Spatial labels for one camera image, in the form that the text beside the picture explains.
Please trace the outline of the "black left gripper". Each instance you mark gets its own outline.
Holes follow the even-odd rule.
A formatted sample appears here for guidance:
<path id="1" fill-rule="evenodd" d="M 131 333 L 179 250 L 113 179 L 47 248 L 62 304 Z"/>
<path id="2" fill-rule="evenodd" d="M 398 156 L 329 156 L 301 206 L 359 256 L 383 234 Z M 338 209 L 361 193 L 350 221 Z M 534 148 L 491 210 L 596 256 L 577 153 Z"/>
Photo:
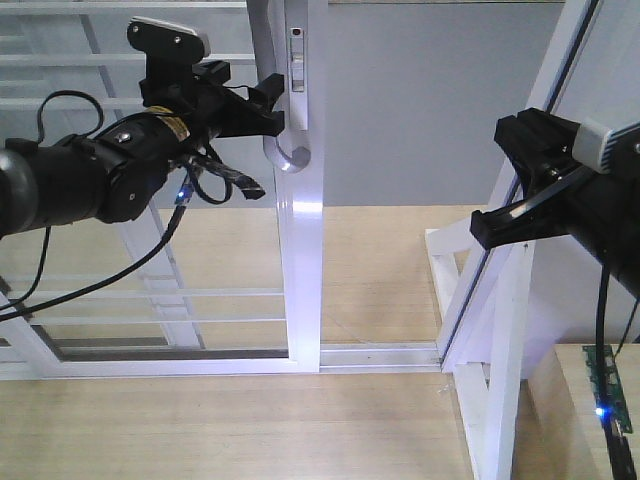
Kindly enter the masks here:
<path id="1" fill-rule="evenodd" d="M 139 82 L 144 110 L 126 118 L 128 150 L 176 150 L 201 145 L 213 138 L 277 137 L 285 128 L 283 111 L 273 108 L 284 93 L 284 76 L 273 73 L 244 99 L 225 83 L 230 65 L 204 60 L 193 47 L 155 44 L 145 54 L 145 75 Z M 223 179 L 222 201 L 233 187 L 246 200 L 259 200 L 264 189 L 251 177 L 202 154 L 191 155 L 182 167 L 192 190 L 203 201 L 215 201 L 200 184 L 202 171 Z"/>

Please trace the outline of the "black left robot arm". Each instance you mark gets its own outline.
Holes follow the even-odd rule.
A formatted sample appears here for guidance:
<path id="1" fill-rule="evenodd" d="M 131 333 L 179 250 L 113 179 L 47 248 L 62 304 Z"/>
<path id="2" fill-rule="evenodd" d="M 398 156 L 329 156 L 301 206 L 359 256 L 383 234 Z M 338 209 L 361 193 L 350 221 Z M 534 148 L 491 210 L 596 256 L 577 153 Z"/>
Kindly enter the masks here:
<path id="1" fill-rule="evenodd" d="M 191 194 L 215 201 L 199 184 L 204 171 L 223 179 L 227 196 L 234 188 L 249 200 L 264 196 L 255 180 L 224 164 L 211 142 L 278 136 L 285 121 L 274 105 L 284 92 L 283 75 L 271 74 L 242 97 L 227 85 L 228 62 L 205 61 L 208 39 L 196 30 L 135 17 L 127 39 L 146 56 L 143 111 L 51 146 L 41 140 L 6 140 L 1 151 L 2 235 L 89 218 L 135 220 L 175 168 L 186 171 L 179 205 Z"/>

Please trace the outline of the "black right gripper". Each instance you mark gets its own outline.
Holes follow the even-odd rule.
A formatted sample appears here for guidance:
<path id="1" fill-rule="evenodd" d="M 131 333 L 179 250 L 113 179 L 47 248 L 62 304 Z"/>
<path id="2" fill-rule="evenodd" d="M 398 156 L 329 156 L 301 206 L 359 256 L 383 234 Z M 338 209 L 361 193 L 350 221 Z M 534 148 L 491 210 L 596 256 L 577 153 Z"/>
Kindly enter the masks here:
<path id="1" fill-rule="evenodd" d="M 485 249 L 572 236 L 633 296 L 639 295 L 639 182 L 601 175 L 573 159 L 580 124 L 536 108 L 497 121 L 494 141 L 524 200 L 474 211 L 470 233 Z"/>

